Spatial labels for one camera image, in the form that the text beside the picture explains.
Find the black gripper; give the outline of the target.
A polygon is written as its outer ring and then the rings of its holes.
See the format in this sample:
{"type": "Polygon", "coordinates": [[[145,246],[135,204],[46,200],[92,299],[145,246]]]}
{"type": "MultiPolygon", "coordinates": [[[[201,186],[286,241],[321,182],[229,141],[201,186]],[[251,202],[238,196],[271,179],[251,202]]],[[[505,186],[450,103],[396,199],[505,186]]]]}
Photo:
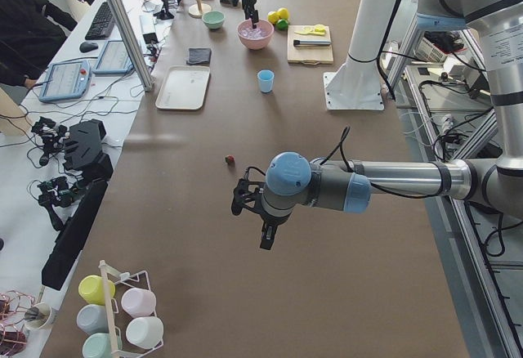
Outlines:
{"type": "Polygon", "coordinates": [[[275,235],[278,226],[288,220],[286,216],[276,216],[266,211],[262,205],[263,186],[261,181],[249,181],[240,178],[236,187],[233,189],[233,199],[231,203],[231,212],[238,216],[243,209],[255,213],[264,221],[261,229],[260,248],[270,250],[275,242],[275,235]]]}
{"type": "Polygon", "coordinates": [[[255,10],[256,0],[242,0],[242,5],[245,14],[245,20],[251,19],[252,28],[255,29],[259,22],[258,11],[255,10]]]}

